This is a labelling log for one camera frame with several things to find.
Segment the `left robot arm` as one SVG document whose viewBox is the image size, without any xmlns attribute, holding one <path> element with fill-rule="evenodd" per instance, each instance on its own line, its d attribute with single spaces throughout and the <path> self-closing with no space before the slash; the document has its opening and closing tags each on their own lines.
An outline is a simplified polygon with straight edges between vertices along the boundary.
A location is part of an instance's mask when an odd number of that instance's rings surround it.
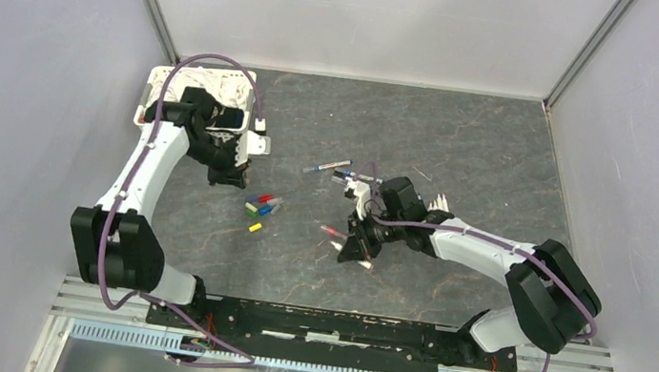
<svg viewBox="0 0 659 372">
<path fill-rule="evenodd" d="M 185 86 L 176 101 L 155 100 L 143 110 L 141 137 L 115 184 L 94 206 L 78 207 L 70 225 L 79 276 L 171 302 L 180 326 L 196 328 L 208 305 L 202 281 L 166 263 L 151 218 L 181 158 L 207 168 L 210 185 L 246 186 L 247 103 Z"/>
</svg>

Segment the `brown cap pen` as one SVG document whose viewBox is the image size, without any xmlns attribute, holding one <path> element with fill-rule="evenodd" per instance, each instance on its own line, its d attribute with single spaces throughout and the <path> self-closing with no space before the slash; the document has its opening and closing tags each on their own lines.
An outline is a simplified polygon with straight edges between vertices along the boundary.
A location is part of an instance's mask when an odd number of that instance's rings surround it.
<svg viewBox="0 0 659 372">
<path fill-rule="evenodd" d="M 373 268 L 373 263 L 371 261 L 366 260 L 351 248 L 347 248 L 343 243 L 331 241 L 330 244 L 337 252 L 336 261 L 338 263 L 357 263 L 358 266 L 361 266 L 366 270 L 371 270 Z"/>
</svg>

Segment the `pink highlighter pen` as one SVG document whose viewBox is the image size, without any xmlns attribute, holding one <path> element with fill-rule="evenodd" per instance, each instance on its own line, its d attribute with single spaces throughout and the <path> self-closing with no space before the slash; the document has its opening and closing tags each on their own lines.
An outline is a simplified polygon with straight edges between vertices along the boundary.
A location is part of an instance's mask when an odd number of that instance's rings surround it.
<svg viewBox="0 0 659 372">
<path fill-rule="evenodd" d="M 321 224 L 320 229 L 330 235 L 331 237 L 339 238 L 339 239 L 344 239 L 347 240 L 348 236 L 345 235 L 344 233 L 339 232 L 338 230 L 331 228 L 330 226 L 326 226 Z"/>
</svg>

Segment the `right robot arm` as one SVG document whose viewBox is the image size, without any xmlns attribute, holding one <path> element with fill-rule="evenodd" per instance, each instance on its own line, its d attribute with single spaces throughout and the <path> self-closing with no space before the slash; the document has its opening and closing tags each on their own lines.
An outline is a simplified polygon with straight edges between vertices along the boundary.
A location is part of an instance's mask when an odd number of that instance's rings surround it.
<svg viewBox="0 0 659 372">
<path fill-rule="evenodd" d="M 484 232 L 457 217 L 443 193 L 422 200 L 405 176 L 380 184 L 348 177 L 344 195 L 355 208 L 340 262 L 371 262 L 384 244 L 402 242 L 412 251 L 466 266 L 507 290 L 506 308 L 484 310 L 462 327 L 455 348 L 467 366 L 526 343 L 559 354 L 569 342 L 597 335 L 602 303 L 556 239 L 534 244 Z"/>
</svg>

